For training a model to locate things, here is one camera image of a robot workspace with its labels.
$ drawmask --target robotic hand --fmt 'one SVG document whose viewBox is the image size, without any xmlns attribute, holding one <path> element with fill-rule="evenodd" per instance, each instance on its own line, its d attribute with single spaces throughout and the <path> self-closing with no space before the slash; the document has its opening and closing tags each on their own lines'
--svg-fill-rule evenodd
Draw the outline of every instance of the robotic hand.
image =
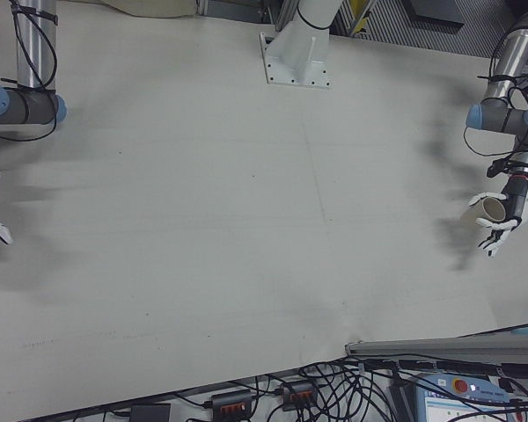
<svg viewBox="0 0 528 422">
<path fill-rule="evenodd" d="M 4 226 L 0 222 L 0 240 L 5 244 L 13 244 L 14 240 L 11 238 L 10 229 L 7 226 Z"/>
<path fill-rule="evenodd" d="M 502 222 L 491 222 L 485 218 L 476 220 L 480 226 L 491 229 L 491 235 L 479 244 L 479 248 L 492 258 L 507 240 L 510 232 L 528 221 L 528 178 L 522 175 L 511 176 L 501 193 L 484 192 L 475 195 L 469 201 L 469 206 L 473 207 L 485 198 L 498 199 L 506 211 Z"/>
</svg>

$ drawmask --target table surface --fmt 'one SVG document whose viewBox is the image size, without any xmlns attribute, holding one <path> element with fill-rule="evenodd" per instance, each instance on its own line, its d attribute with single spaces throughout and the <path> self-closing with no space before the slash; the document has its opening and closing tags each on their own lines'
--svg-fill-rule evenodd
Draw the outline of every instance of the table surface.
<svg viewBox="0 0 528 422">
<path fill-rule="evenodd" d="M 273 86 L 271 27 L 58 6 L 69 118 L 0 142 L 0 421 L 528 323 L 528 223 L 456 224 L 505 182 L 462 141 L 486 60 L 332 38 L 331 90 Z"/>
</svg>

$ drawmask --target black wire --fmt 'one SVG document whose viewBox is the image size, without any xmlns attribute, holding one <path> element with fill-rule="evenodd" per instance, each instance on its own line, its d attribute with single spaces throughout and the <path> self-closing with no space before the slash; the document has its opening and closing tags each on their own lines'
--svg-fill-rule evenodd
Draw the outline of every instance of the black wire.
<svg viewBox="0 0 528 422">
<path fill-rule="evenodd" d="M 469 148 L 474 154 L 477 154 L 478 156 L 506 156 L 507 154 L 510 154 L 512 153 L 512 150 L 510 151 L 504 151 L 504 152 L 495 152 L 493 154 L 484 154 L 482 152 L 479 152 L 478 150 L 476 150 L 474 147 L 472 147 L 469 142 L 467 141 L 467 137 L 466 137 L 466 133 L 467 133 L 467 129 L 469 127 L 466 127 L 464 129 L 464 143 L 466 144 L 467 148 Z"/>
<path fill-rule="evenodd" d="M 277 407 L 275 407 L 269 414 L 268 414 L 268 417 L 266 418 L 266 422 L 270 422 L 270 420 L 272 419 L 272 416 L 274 415 L 274 413 L 276 413 L 277 411 L 279 411 L 281 408 L 283 407 L 283 404 L 280 404 L 278 405 Z"/>
<path fill-rule="evenodd" d="M 366 419 L 366 415 L 368 414 L 368 409 L 370 408 L 372 391 L 373 391 L 373 389 L 370 389 L 370 397 L 366 400 L 367 401 L 366 408 L 363 411 L 363 415 L 362 415 L 362 418 L 360 419 L 360 422 L 364 422 L 364 420 Z"/>
<path fill-rule="evenodd" d="M 393 411 L 393 408 L 391 407 L 391 403 L 389 402 L 389 399 L 387 398 L 387 395 L 385 394 L 385 392 L 379 387 L 379 385 L 376 382 L 372 381 L 372 383 L 373 383 L 373 386 L 379 391 L 379 392 L 376 392 L 376 395 L 385 404 L 385 406 L 387 406 L 387 409 L 389 409 L 391 419 L 393 421 L 399 420 L 399 418 L 397 418 L 397 415 Z"/>
<path fill-rule="evenodd" d="M 10 0 L 10 3 L 15 5 L 15 6 L 17 6 L 17 7 L 21 7 L 19 5 L 18 0 Z M 26 44 L 25 44 L 25 42 L 24 42 L 24 40 L 23 40 L 23 38 L 21 36 L 20 30 L 19 30 L 18 14 L 17 13 L 12 13 L 16 39 L 18 40 L 19 46 L 20 46 L 20 48 L 22 50 L 22 53 L 24 54 L 24 57 L 26 58 L 27 64 L 31 68 L 35 78 L 37 79 L 37 81 L 40 84 L 40 88 L 45 91 L 47 89 L 47 87 L 51 83 L 53 83 L 53 81 L 55 80 L 56 71 L 57 71 L 57 68 L 58 68 L 58 58 L 57 58 L 57 55 L 56 55 L 55 47 L 53 46 L 53 43 L 51 42 L 49 37 L 41 29 L 39 24 L 35 21 L 35 19 L 33 19 L 33 17 L 31 16 L 31 13 L 25 12 L 25 11 L 21 11 L 20 13 L 23 14 L 30 21 L 32 26 L 39 32 L 40 37 L 42 39 L 44 39 L 44 41 L 46 42 L 46 44 L 48 46 L 48 49 L 51 52 L 51 55 L 53 56 L 53 69 L 52 69 L 52 72 L 51 72 L 51 76 L 44 83 L 41 80 L 41 78 L 40 78 L 39 72 L 35 68 L 35 63 L 32 62 L 31 57 L 29 56 L 29 53 L 27 52 Z M 36 137 L 32 137 L 32 138 L 11 138 L 9 136 L 0 135 L 0 139 L 6 140 L 6 141 L 12 141 L 12 142 L 33 142 L 33 141 L 41 140 L 41 139 L 46 138 L 49 135 L 53 134 L 53 132 L 56 131 L 57 124 L 58 124 L 57 116 L 56 116 L 56 106 L 55 106 L 55 102 L 51 98 L 51 95 L 48 94 L 47 98 L 48 98 L 49 104 L 51 105 L 51 109 L 53 111 L 53 116 L 54 116 L 53 117 L 53 126 L 51 127 L 51 129 L 47 133 L 45 133 L 44 135 L 40 135 L 40 136 L 36 136 Z"/>
<path fill-rule="evenodd" d="M 256 380 L 255 383 L 258 382 L 258 377 L 255 376 L 254 379 Z M 251 389 L 252 391 L 257 391 L 260 394 L 260 397 L 263 397 L 265 396 L 266 394 L 269 394 L 269 395 L 274 395 L 275 392 L 273 390 L 269 390 L 270 388 L 270 378 L 268 377 L 268 385 L 265 389 L 256 389 L 255 387 L 252 387 L 248 384 L 244 384 L 242 382 L 238 382 L 238 381 L 228 381 L 229 384 L 234 384 L 234 385 L 238 385 L 239 387 L 244 387 L 245 389 Z"/>
<path fill-rule="evenodd" d="M 131 416 L 130 411 L 110 411 L 116 418 L 128 418 Z"/>
<path fill-rule="evenodd" d="M 503 377 L 503 378 L 509 381 L 510 383 L 516 385 L 518 389 L 521 390 L 528 397 L 528 389 L 524 385 L 522 385 L 517 380 L 513 380 L 512 378 L 506 378 L 506 377 Z"/>
<path fill-rule="evenodd" d="M 191 404 L 193 406 L 196 406 L 196 407 L 201 407 L 203 409 L 205 409 L 205 406 L 203 405 L 203 403 L 198 403 L 198 402 L 195 402 L 194 400 L 191 400 L 187 397 L 184 397 L 182 396 L 181 394 L 179 393 L 172 393 L 172 396 L 176 396 L 177 398 L 179 398 L 180 400 L 183 400 L 184 402 L 188 403 L 188 404 Z"/>
</svg>

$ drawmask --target red switch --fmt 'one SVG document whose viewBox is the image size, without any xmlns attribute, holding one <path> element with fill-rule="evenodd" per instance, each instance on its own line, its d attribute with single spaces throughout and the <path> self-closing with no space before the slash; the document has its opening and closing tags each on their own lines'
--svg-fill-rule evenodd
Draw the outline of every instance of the red switch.
<svg viewBox="0 0 528 422">
<path fill-rule="evenodd" d="M 456 378 L 453 381 L 453 387 L 458 393 L 467 392 L 467 382 L 465 382 L 464 380 L 461 380 L 459 378 Z"/>
</svg>

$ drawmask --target paper cup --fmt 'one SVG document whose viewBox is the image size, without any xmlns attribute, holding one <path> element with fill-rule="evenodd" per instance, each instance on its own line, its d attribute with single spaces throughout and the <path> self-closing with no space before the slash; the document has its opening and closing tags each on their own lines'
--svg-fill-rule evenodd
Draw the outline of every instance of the paper cup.
<svg viewBox="0 0 528 422">
<path fill-rule="evenodd" d="M 487 197 L 469 207 L 459 218 L 459 222 L 467 229 L 481 229 L 475 222 L 478 218 L 485 218 L 490 222 L 502 222 L 507 213 L 504 205 L 497 199 Z"/>
</svg>

